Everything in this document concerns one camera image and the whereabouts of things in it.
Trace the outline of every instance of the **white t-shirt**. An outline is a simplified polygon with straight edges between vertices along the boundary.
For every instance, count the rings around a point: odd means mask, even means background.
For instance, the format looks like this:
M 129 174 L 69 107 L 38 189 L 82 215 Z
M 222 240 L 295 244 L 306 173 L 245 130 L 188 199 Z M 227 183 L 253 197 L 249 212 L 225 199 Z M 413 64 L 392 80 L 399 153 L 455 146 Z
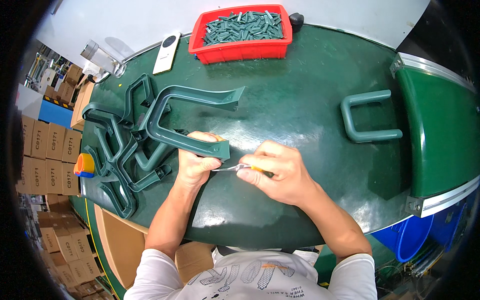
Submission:
M 196 275 L 184 287 L 174 262 L 158 250 L 147 249 L 124 299 L 377 299 L 374 261 L 368 254 L 341 261 L 328 289 L 317 285 L 315 268 L 294 254 L 238 252 L 214 261 L 213 269 Z

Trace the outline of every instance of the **left hand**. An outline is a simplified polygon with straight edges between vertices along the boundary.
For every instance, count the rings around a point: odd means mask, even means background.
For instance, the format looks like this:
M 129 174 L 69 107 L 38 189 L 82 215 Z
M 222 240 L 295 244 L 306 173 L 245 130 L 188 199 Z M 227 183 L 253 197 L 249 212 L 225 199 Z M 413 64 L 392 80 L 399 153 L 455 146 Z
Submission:
M 195 131 L 187 136 L 206 142 L 221 141 L 218 139 L 219 136 L 208 132 Z M 199 189 L 207 182 L 210 170 L 221 165 L 218 158 L 198 157 L 191 152 L 179 149 L 179 173 L 175 182 L 188 189 Z

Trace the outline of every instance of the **hand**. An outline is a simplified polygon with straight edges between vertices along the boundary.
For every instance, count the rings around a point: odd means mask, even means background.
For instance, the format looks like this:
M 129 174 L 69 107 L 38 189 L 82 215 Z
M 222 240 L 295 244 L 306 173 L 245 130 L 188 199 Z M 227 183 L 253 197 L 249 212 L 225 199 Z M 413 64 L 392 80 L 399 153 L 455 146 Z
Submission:
M 240 162 L 274 173 L 270 179 L 262 172 L 243 168 L 237 176 L 279 202 L 301 206 L 319 193 L 324 194 L 322 187 L 308 174 L 296 148 L 264 141 L 253 154 L 245 155 Z
M 206 141 L 217 142 L 217 135 L 207 132 L 195 131 L 187 135 L 191 138 Z M 198 157 L 197 155 L 179 149 L 179 173 L 176 182 L 188 189 L 199 189 L 210 175 L 210 170 L 221 166 L 220 160 L 214 157 Z

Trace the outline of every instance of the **blue panel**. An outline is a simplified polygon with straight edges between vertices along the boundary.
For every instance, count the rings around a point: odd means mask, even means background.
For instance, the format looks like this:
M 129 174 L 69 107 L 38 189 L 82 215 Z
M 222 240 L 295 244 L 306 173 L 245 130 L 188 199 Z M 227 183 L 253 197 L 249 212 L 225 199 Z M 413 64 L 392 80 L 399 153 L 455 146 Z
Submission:
M 38 119 L 70 128 L 73 111 L 43 100 Z

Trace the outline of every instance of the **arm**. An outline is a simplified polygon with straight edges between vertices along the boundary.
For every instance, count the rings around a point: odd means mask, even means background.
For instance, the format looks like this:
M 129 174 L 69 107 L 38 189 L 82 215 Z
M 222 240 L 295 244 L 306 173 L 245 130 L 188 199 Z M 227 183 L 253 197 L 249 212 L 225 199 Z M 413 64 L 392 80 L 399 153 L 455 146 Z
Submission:
M 216 142 L 211 133 L 192 132 L 189 137 Z M 220 160 L 198 157 L 179 149 L 179 173 L 168 197 L 152 220 L 145 240 L 145 249 L 156 249 L 175 260 L 175 252 L 185 234 L 188 218 L 200 187 L 208 180 L 210 170 L 218 168 Z
M 265 141 L 240 162 L 275 174 L 270 179 L 249 168 L 237 172 L 239 178 L 256 185 L 270 198 L 303 210 L 317 226 L 337 262 L 358 253 L 372 255 L 370 243 L 359 225 L 313 181 L 297 149 Z

